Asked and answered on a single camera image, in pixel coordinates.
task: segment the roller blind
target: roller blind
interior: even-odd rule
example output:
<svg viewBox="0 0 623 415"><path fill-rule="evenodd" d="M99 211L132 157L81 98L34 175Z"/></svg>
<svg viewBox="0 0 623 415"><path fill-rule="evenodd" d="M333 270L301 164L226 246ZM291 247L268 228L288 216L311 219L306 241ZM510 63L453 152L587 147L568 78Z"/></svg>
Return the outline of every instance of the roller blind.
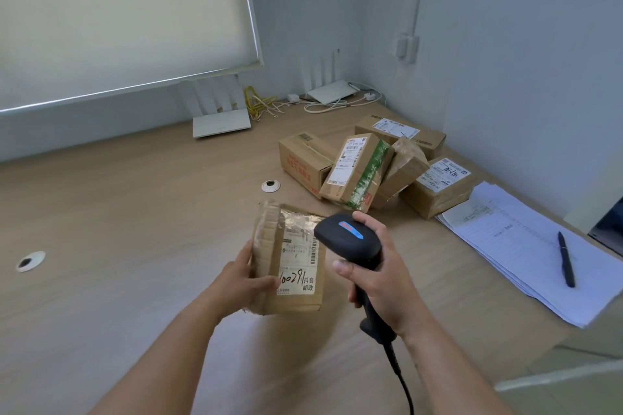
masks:
<svg viewBox="0 0 623 415"><path fill-rule="evenodd" d="M0 112L261 65L251 0L0 0Z"/></svg>

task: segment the person's left arm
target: person's left arm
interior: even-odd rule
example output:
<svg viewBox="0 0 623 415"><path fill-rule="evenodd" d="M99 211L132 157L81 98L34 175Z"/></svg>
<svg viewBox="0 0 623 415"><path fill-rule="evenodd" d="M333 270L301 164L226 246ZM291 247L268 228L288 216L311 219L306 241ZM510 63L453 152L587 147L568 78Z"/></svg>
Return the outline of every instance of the person's left arm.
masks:
<svg viewBox="0 0 623 415"><path fill-rule="evenodd" d="M274 276L249 278L250 254L251 241L89 413L189 414L216 325L248 306L256 293L274 292L279 285Z"/></svg>

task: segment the table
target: table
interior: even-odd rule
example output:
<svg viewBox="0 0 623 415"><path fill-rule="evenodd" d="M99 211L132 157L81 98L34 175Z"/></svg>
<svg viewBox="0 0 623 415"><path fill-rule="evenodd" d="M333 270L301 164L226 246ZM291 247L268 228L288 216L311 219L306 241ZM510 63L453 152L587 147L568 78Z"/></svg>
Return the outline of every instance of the table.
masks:
<svg viewBox="0 0 623 415"><path fill-rule="evenodd" d="M184 123L0 165L0 412L88 411L234 258L261 200L335 212L281 170L276 143L309 130L338 147L371 113L401 120L378 104L321 115L298 105L204 140ZM271 195L261 191L269 179L282 183ZM513 376L572 333L436 220L398 198L373 214L489 380ZM15 271L40 250L38 268ZM362 317L329 270L320 312L226 318L194 413L407 413L385 353L358 328ZM428 413L416 369L395 346L417 412Z"/></svg>

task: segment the stack of paper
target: stack of paper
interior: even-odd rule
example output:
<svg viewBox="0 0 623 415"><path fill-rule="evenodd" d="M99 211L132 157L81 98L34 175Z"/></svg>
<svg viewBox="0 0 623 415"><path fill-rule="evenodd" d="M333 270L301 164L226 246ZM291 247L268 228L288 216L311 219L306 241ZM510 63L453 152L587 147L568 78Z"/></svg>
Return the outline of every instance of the stack of paper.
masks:
<svg viewBox="0 0 623 415"><path fill-rule="evenodd" d="M525 294L570 324L588 325L623 290L623 262L511 196L482 183L439 220ZM557 234L565 236L576 278L568 287Z"/></svg>

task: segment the cardboard box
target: cardboard box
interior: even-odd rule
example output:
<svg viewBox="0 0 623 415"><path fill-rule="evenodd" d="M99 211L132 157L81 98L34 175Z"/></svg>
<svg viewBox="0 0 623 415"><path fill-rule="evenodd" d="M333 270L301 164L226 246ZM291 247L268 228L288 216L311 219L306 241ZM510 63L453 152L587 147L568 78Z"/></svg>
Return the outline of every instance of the cardboard box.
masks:
<svg viewBox="0 0 623 415"><path fill-rule="evenodd" d="M301 132L279 140L281 167L316 198L338 157L337 149L313 133Z"/></svg>
<svg viewBox="0 0 623 415"><path fill-rule="evenodd" d="M394 149L367 133L347 137L340 151L320 195L352 210L367 212L394 156Z"/></svg>
<svg viewBox="0 0 623 415"><path fill-rule="evenodd" d="M394 158L372 200L372 208L387 205L393 196L429 169L429 163L422 149L406 136L394 143L394 151L396 152Z"/></svg>
<svg viewBox="0 0 623 415"><path fill-rule="evenodd" d="M458 205L471 195L481 180L463 168L453 155L442 155L430 161L431 168L419 176L400 197L424 219Z"/></svg>
<svg viewBox="0 0 623 415"><path fill-rule="evenodd" d="M277 276L276 293L258 294L249 310L259 315L312 312L322 306L326 247L313 235L323 216L266 201L253 229L252 275Z"/></svg>
<svg viewBox="0 0 623 415"><path fill-rule="evenodd" d="M428 160L438 157L446 142L445 133L436 132L435 130L414 124L402 124L391 119L379 117L378 115L368 115L362 118L354 126L354 132L356 135L374 133L390 145L393 145L401 136L406 136L422 148Z"/></svg>

